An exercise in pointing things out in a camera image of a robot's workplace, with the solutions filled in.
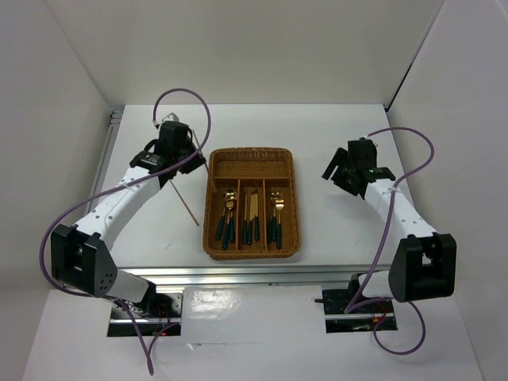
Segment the copper chopstick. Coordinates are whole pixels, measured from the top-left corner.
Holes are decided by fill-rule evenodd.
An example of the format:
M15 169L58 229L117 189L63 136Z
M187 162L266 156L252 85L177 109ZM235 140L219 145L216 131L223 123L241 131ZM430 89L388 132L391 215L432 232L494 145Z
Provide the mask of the copper chopstick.
M182 194L179 192L179 190L177 189L176 185L173 183L172 180L169 180L169 183L171 184L172 188L174 189L175 193L177 194L177 196L179 197L179 200L180 202L183 204L183 207L186 209L186 211L188 212L188 214L190 215L190 218L192 219L192 221L195 223L196 226L199 226L199 222L197 220L197 218L194 216L194 214L192 213L190 207L187 205L186 201L184 200Z
M194 130L194 129L192 129L192 130L191 130L191 132L192 132L192 137L193 137L193 140L194 140L194 142L195 142L195 144L196 144L197 148L199 148L199 146L200 146L200 142L199 142L199 140L198 140L197 134L196 134L196 132L195 132L195 130ZM204 156L204 154L203 154L202 150L201 150L201 149L199 149L199 150L198 150L198 152L199 152L199 154L200 154L201 156L203 156L203 158L205 159L205 156ZM206 168L207 175L210 177L210 168L209 168L209 166L208 166L208 163L206 162L206 159L205 159L205 168ZM216 192L217 192L217 188L216 188L215 183L214 183L214 181L213 181L213 180L211 180L211 189L212 189L212 192L213 192L213 193L216 193Z

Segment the gold knife green handle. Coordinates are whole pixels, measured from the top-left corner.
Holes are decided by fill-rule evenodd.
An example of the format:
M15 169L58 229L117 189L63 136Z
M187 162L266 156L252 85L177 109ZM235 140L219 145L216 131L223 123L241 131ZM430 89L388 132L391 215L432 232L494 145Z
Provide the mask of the gold knife green handle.
M253 226L254 226L254 239L260 240L260 219L259 219L259 194L252 195L252 210L253 210Z
M252 244L253 230L254 230L254 219L256 216L256 194L250 195L249 201L249 220L248 220L248 244Z
M250 193L246 192L244 195L244 220L243 220L243 238L242 243L244 245L249 244L249 234L250 234Z

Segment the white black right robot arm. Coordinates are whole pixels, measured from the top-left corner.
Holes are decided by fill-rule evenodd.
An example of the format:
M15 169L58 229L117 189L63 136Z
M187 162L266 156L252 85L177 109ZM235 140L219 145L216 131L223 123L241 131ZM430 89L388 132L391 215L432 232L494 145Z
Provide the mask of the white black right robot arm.
M456 240L426 222L400 192L392 171L378 166L372 140L351 140L347 148L337 149L322 177L361 197L383 218L380 252L388 237L398 242L389 270L377 271L373 264L368 272L352 277L347 312L366 310L373 301L404 303L453 294Z

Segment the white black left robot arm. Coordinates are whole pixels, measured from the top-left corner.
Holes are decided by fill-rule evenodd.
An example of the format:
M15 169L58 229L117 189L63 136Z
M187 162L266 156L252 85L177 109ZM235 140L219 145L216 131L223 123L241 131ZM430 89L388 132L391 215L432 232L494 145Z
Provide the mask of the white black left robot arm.
M51 234L54 279L96 298L119 298L140 317L168 309L169 297L147 279L122 271L110 254L115 240L137 211L177 173L188 174L206 162L192 141L191 129L165 121L159 136L129 163L118 184L74 225L58 225Z

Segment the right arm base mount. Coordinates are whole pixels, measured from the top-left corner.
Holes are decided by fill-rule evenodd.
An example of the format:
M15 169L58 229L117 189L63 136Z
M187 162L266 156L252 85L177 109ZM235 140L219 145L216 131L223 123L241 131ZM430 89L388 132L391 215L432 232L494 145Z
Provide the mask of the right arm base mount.
M375 302L347 314L345 308L349 301L350 295L345 289L323 290L321 297L314 300L323 308L327 333L371 332L379 322L380 331L398 329L391 302Z

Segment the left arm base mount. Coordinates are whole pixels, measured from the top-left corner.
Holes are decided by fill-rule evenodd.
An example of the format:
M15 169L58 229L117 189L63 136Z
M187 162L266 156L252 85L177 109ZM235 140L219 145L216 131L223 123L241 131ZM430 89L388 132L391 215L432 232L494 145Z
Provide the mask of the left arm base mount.
M167 337L181 335L183 311L183 289L170 289L166 296L170 303L159 304L154 312L143 312L128 304L131 314L136 318L143 337L154 337L158 332ZM108 337L135 337L136 331L129 315L118 305L113 304L107 329Z

